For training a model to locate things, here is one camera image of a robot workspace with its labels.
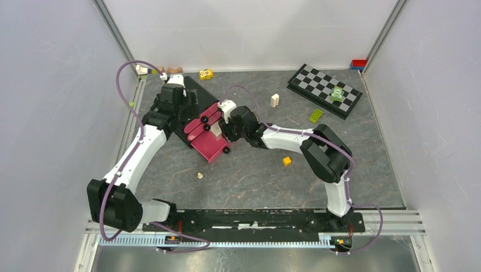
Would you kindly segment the black makeup organizer box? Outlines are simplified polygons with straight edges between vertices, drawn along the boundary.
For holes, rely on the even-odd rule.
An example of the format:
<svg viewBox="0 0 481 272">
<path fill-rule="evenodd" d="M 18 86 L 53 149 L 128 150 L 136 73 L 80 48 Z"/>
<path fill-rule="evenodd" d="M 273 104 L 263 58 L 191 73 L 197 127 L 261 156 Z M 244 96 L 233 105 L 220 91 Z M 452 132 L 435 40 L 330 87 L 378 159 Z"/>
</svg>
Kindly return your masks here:
<svg viewBox="0 0 481 272">
<path fill-rule="evenodd" d="M 180 114 L 179 126 L 174 133 L 181 141 L 192 148 L 191 140 L 188 140 L 186 128 L 195 128 L 193 121 L 207 115 L 207 110 L 218 103 L 218 99 L 205 89 L 200 83 L 191 76 L 183 76 L 183 84 L 187 92 L 187 101 L 183 102 Z"/>
</svg>

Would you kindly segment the pink top drawer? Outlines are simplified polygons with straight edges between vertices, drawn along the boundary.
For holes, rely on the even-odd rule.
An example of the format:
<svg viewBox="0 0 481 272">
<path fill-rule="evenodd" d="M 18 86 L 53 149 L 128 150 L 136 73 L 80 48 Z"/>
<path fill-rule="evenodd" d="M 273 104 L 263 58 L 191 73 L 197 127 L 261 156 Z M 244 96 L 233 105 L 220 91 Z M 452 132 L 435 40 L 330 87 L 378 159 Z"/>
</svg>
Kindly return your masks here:
<svg viewBox="0 0 481 272">
<path fill-rule="evenodd" d="M 218 103 L 213 103 L 209 108 L 204 110 L 200 113 L 200 117 L 193 119 L 189 123 L 185 125 L 182 129 L 182 132 L 190 135 L 190 134 L 200 134 L 204 132 L 204 126 L 210 125 L 212 126 L 215 122 L 220 119 L 221 112 L 218 109 Z"/>
</svg>

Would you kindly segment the pink drawer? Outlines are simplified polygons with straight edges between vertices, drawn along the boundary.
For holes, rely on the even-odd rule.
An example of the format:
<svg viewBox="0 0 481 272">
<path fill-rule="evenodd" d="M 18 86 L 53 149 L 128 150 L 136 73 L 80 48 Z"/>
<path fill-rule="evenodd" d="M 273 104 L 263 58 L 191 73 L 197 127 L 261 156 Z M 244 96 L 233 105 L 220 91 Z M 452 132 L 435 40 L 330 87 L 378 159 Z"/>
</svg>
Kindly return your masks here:
<svg viewBox="0 0 481 272">
<path fill-rule="evenodd" d="M 214 162 L 221 154 L 231 152 L 230 143 L 222 135 L 215 135 L 211 131 L 190 133 L 188 140 L 191 146 L 203 156 L 208 163 Z"/>
<path fill-rule="evenodd" d="M 211 114 L 202 113 L 199 118 L 189 122 L 184 128 L 184 133 L 187 135 L 188 141 L 192 142 L 195 138 L 197 138 L 203 132 L 206 132 L 206 130 L 204 129 L 204 126 L 205 125 L 211 126 L 213 123 L 218 121 L 220 116 L 221 116 L 221 113 L 219 111 L 216 111 Z"/>
<path fill-rule="evenodd" d="M 190 134 L 200 134 L 204 132 L 204 126 L 210 125 L 212 126 L 215 122 L 220 119 L 221 112 L 218 109 L 218 103 L 213 103 L 209 108 L 204 110 L 200 113 L 200 117 L 193 119 L 189 123 L 185 125 L 182 129 L 182 132 L 190 135 Z"/>
</svg>

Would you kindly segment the pink bottom drawer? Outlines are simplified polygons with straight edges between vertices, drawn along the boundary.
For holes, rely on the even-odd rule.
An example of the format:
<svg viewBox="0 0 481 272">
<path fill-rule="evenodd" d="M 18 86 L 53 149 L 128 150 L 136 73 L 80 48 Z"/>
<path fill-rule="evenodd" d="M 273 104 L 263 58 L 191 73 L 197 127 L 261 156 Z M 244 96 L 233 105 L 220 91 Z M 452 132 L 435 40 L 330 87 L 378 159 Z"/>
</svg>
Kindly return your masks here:
<svg viewBox="0 0 481 272">
<path fill-rule="evenodd" d="M 230 143 L 222 135 L 215 135 L 211 131 L 190 133 L 188 140 L 191 146 L 203 156 L 208 163 L 214 162 L 221 154 L 231 152 Z"/>
</svg>

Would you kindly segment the white cube box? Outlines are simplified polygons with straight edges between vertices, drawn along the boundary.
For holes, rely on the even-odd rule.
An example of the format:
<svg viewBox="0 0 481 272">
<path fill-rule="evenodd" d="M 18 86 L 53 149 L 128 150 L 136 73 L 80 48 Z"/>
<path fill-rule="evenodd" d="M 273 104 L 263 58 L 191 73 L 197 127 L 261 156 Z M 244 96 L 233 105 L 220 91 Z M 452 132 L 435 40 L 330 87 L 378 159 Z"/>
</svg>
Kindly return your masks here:
<svg viewBox="0 0 481 272">
<path fill-rule="evenodd" d="M 210 133 L 214 137 L 215 140 L 219 141 L 222 138 L 222 130 L 218 124 L 215 122 L 210 127 Z"/>
</svg>

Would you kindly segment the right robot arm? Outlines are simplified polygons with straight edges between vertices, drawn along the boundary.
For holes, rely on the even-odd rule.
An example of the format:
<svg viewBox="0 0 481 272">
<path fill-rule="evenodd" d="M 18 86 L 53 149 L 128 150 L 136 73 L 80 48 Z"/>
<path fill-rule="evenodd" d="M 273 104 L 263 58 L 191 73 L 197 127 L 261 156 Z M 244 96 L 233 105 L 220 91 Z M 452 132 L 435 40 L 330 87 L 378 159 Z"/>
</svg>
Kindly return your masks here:
<svg viewBox="0 0 481 272">
<path fill-rule="evenodd" d="M 230 100 L 218 103 L 220 127 L 230 141 L 244 139 L 254 148 L 280 149 L 302 154 L 327 193 L 328 225 L 342 231 L 350 225 L 353 214 L 348 193 L 349 174 L 353 167 L 352 151 L 327 126 L 314 129 L 288 129 L 258 120 L 247 106 Z"/>
</svg>

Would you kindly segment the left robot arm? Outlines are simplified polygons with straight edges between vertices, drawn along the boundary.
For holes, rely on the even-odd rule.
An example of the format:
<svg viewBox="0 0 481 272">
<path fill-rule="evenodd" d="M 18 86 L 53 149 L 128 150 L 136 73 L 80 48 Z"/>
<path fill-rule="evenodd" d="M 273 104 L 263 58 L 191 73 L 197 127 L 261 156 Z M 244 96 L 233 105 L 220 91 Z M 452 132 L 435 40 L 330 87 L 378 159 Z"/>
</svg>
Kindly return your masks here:
<svg viewBox="0 0 481 272">
<path fill-rule="evenodd" d="M 140 224 L 156 222 L 163 230 L 178 225 L 174 204 L 153 200 L 140 202 L 135 196 L 140 179 L 153 156 L 165 145 L 182 122 L 200 116 L 198 93 L 179 83 L 166 83 L 151 109 L 139 118 L 139 130 L 125 154 L 101 180 L 87 186 L 92 220 L 125 232 Z"/>
</svg>

